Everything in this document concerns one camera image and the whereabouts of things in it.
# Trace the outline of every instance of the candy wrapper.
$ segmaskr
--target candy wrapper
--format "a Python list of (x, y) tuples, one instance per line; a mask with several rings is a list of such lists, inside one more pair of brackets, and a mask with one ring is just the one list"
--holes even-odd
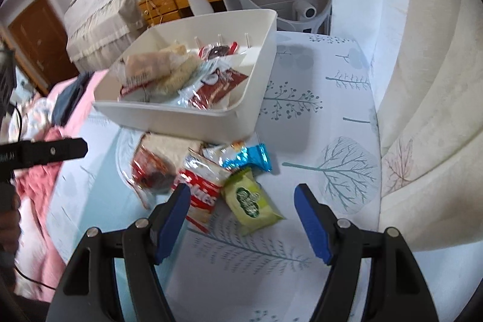
[(234, 142), (231, 145), (204, 148), (202, 154), (229, 170), (238, 170), (248, 165), (257, 166), (266, 172), (272, 170), (265, 144), (260, 143), (257, 134), (253, 134), (245, 141)]
[(202, 232), (208, 233), (208, 224), (220, 189), (231, 175), (230, 171), (205, 159), (191, 149), (184, 159), (172, 190), (186, 183), (191, 190), (191, 204), (186, 219)]
[(271, 205), (265, 191), (255, 182), (250, 168), (232, 175), (222, 189), (222, 196), (242, 225), (242, 235), (273, 225), (284, 218)]
[(210, 69), (211, 73), (180, 91), (178, 105), (209, 110), (248, 78), (223, 61), (215, 61)]
[(204, 61), (209, 61), (215, 58), (222, 58), (224, 56), (233, 55), (238, 49), (238, 43), (234, 41), (229, 46), (224, 46), (222, 44), (208, 44), (207, 46), (202, 46), (198, 53), (198, 56)]

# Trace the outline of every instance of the plastic bag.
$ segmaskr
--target plastic bag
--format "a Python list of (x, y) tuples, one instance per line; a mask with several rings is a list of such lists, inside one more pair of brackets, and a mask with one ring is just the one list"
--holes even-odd
[(200, 142), (145, 134), (131, 160), (131, 174), (124, 173), (127, 182), (141, 199), (145, 209), (153, 202), (153, 195), (168, 193), (178, 173), (179, 151), (186, 156), (188, 148)]
[(241, 169), (248, 165), (255, 165), (263, 171), (272, 170), (265, 144), (260, 143), (256, 133), (245, 141), (212, 146), (202, 149), (201, 152), (205, 158), (230, 170)]
[(209, 74), (180, 91), (179, 106), (209, 110), (248, 78), (220, 60), (213, 61), (208, 69)]
[(173, 44), (153, 53), (128, 55), (113, 64), (113, 71), (124, 88), (138, 87), (170, 75), (185, 61), (185, 55), (185, 46)]
[(265, 190), (254, 180), (250, 168), (232, 175), (221, 194), (242, 225), (242, 235), (273, 225), (284, 218), (271, 205)]
[(186, 219), (204, 233), (208, 233), (208, 224), (220, 189), (230, 175), (229, 170), (190, 149), (173, 183), (172, 190), (175, 190), (179, 183), (186, 183), (189, 186), (191, 204)]
[(142, 85), (121, 88), (119, 100), (163, 103), (177, 96), (178, 90), (190, 81), (191, 75), (203, 62), (195, 54), (186, 54), (180, 61), (180, 66), (170, 75)]

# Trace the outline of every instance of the white pillow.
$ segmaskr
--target white pillow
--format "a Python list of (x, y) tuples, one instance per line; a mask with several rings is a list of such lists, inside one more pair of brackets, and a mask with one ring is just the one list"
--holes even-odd
[[(19, 239), (18, 252), (15, 264), (27, 277), (41, 281), (42, 263), (47, 254), (47, 247), (40, 232), (35, 210), (30, 198), (24, 198), (20, 205), (20, 229), (22, 234)], [(40, 291), (39, 285), (28, 281), (15, 272), (17, 285), (15, 293), (28, 299), (37, 299)]]

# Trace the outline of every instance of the blue gripper pad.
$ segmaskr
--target blue gripper pad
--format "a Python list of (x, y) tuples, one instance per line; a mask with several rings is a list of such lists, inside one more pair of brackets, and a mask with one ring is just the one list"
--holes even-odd
[(327, 205), (318, 203), (306, 184), (295, 187), (294, 204), (315, 256), (330, 265), (334, 256), (336, 217)]
[(161, 225), (158, 239), (154, 242), (156, 245), (155, 264), (160, 264), (164, 258), (171, 254), (183, 225), (184, 218), (188, 213), (190, 201), (191, 192), (189, 187), (184, 183), (180, 183), (170, 199), (163, 204), (167, 207), (169, 207), (169, 205), (172, 206), (171, 211), (168, 213), (168, 216), (164, 221), (164, 225)]

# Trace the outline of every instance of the red snack bag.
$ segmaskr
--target red snack bag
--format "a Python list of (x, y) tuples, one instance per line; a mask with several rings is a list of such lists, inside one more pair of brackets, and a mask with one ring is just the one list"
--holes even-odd
[(191, 205), (186, 219), (208, 233), (208, 224), (220, 189), (225, 184), (231, 172), (207, 160), (191, 149), (185, 157), (183, 167), (174, 180), (172, 190), (179, 183), (185, 183), (191, 190)]
[(218, 65), (215, 71), (201, 80), (200, 88), (188, 100), (190, 106), (208, 110), (248, 78), (222, 62)]
[(144, 146), (137, 150), (131, 167), (132, 180), (140, 188), (162, 189), (173, 180), (166, 163)]

